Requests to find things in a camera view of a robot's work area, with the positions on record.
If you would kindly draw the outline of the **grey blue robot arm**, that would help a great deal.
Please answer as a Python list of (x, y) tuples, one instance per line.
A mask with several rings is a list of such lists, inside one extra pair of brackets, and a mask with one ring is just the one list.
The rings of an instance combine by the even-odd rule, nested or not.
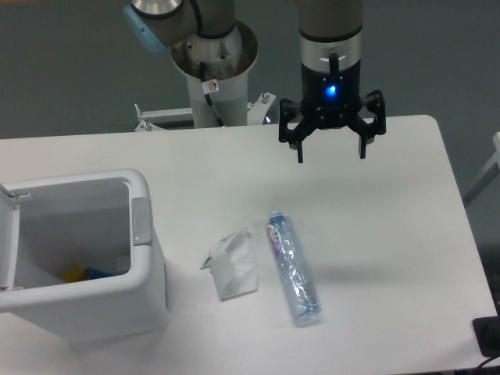
[[(381, 91), (359, 93), (363, 4), (300, 1), (302, 99), (279, 103), (278, 139), (301, 151), (315, 130), (347, 127), (359, 135), (359, 154), (386, 131)], [(132, 1), (131, 28), (150, 51), (169, 48), (186, 77), (194, 125), (248, 122), (248, 72), (258, 55), (251, 29), (232, 1)]]

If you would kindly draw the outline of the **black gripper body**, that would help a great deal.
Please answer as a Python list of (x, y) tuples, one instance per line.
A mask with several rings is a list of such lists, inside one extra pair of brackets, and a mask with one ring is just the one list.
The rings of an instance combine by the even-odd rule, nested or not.
[(359, 93), (361, 62), (337, 76), (301, 65), (302, 70), (302, 120), (306, 130), (326, 130), (358, 127), (361, 99)]

